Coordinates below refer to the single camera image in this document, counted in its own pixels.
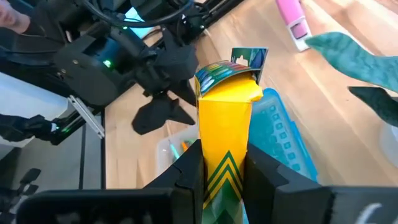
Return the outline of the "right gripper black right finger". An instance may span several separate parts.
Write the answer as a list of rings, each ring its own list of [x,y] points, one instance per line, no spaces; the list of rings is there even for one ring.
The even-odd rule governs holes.
[[[252,144],[243,201],[250,224],[398,224],[398,187],[320,185]]]

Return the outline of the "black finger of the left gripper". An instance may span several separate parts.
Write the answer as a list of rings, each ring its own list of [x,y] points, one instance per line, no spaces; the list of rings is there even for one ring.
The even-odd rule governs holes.
[[[188,80],[171,83],[169,90],[192,106],[196,106],[196,95]]]
[[[151,101],[140,107],[132,121],[133,130],[138,134],[147,134],[161,128],[167,120],[194,125],[194,119],[180,106],[179,99],[171,99],[168,94],[154,96]]]

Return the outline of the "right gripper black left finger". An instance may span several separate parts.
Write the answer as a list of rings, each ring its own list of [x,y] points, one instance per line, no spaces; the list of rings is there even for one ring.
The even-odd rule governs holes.
[[[49,190],[20,205],[17,224],[201,224],[204,160],[196,140],[142,189]]]

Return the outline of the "teal pencil orange eraser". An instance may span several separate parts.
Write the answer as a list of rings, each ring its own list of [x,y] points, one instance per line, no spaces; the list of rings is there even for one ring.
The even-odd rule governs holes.
[[[174,158],[177,160],[180,157],[180,153],[178,151],[178,149],[175,147],[175,145],[171,142],[171,140],[169,140],[169,146],[170,146],[170,150],[174,156]]]

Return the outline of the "yellow crayon box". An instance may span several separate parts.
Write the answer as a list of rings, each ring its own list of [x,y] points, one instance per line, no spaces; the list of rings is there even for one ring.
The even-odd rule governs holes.
[[[231,59],[195,74],[198,132],[205,161],[202,224],[243,223],[244,160],[252,104],[267,48],[234,48]]]

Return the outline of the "blue plastic bin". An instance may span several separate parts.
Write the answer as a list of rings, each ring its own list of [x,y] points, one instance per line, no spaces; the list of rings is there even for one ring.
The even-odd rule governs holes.
[[[163,173],[176,160],[170,150],[169,140],[181,155],[183,153],[181,142],[191,144],[197,138],[198,128],[194,125],[159,141],[156,175]],[[317,169],[299,129],[290,119],[278,92],[272,88],[263,90],[263,98],[253,104],[249,142],[292,170],[317,181]]]

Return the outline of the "pink stapler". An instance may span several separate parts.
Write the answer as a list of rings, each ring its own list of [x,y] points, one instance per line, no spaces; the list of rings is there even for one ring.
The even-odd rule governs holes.
[[[299,52],[307,50],[309,46],[305,39],[312,36],[300,0],[275,0],[279,13]]]

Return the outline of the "green snake plant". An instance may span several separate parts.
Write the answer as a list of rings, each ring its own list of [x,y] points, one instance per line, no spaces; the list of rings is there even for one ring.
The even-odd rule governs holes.
[[[370,54],[354,39],[341,32],[315,35],[305,43],[320,53],[340,73],[373,86],[349,86],[355,97],[368,105],[383,121],[398,128],[398,56]]]

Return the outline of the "person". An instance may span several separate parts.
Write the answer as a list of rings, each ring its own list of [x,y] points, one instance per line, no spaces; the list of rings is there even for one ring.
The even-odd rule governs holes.
[[[22,34],[29,25],[29,16],[15,10],[7,0],[0,0],[0,27]]]

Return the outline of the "black table frame rail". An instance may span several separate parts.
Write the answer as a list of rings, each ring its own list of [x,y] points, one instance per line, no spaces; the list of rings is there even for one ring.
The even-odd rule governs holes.
[[[105,109],[101,111],[101,125],[105,128]],[[106,189],[106,140],[101,139],[101,189]]]

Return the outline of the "silver metal bracket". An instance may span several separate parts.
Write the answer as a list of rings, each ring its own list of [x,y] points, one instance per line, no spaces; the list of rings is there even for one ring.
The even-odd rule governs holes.
[[[68,101],[77,110],[80,116],[86,121],[90,128],[98,135],[100,139],[105,137],[104,127],[96,120],[93,113],[88,109],[88,107],[82,102],[78,97],[70,95]]]

